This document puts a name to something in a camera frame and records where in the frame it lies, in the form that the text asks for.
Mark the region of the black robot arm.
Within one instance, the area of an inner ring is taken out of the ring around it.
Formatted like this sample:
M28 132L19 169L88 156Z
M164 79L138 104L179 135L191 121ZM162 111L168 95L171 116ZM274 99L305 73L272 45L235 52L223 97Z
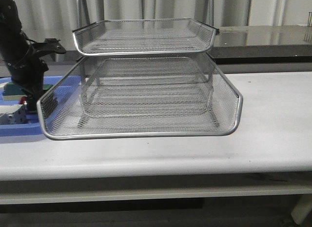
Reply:
M29 39L22 31L15 1L0 0L0 57L12 82L26 94L27 110L36 111L37 101L45 93L43 77L48 66L41 57L65 53L55 38L46 38L44 42Z

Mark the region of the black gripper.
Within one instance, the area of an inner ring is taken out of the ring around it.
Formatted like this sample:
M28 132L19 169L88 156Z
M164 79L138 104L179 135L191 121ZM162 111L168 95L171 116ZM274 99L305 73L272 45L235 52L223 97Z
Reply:
M43 42L24 38L6 39L6 66L12 82L26 94L24 105L28 112L37 111L37 100L45 93L43 76L48 66L41 57L65 53L66 49L55 38Z

